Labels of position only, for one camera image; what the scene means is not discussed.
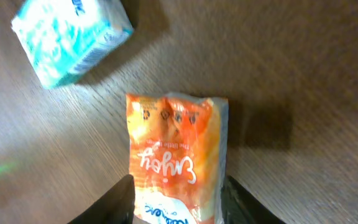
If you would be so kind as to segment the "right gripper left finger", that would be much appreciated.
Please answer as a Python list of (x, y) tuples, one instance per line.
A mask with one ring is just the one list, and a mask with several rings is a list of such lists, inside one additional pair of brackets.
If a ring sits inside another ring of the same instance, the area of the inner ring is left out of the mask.
[(134, 177), (127, 174), (69, 224), (132, 224), (134, 202)]

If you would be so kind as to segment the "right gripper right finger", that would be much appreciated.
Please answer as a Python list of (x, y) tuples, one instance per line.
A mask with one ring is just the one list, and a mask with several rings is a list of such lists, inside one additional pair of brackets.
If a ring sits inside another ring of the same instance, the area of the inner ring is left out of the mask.
[(221, 208), (225, 224), (285, 224), (231, 175), (224, 178)]

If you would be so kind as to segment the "orange small tissue pack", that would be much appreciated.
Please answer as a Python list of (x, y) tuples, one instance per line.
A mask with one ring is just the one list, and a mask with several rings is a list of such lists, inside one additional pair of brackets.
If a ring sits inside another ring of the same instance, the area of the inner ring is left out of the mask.
[(127, 94), (137, 218), (147, 223), (223, 222), (228, 112), (225, 98)]

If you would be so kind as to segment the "green tissue pack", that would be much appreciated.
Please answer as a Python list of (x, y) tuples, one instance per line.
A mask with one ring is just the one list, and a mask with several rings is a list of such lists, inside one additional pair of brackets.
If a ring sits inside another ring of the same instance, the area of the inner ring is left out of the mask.
[(118, 0), (28, 0), (11, 26), (45, 89), (77, 82), (134, 32)]

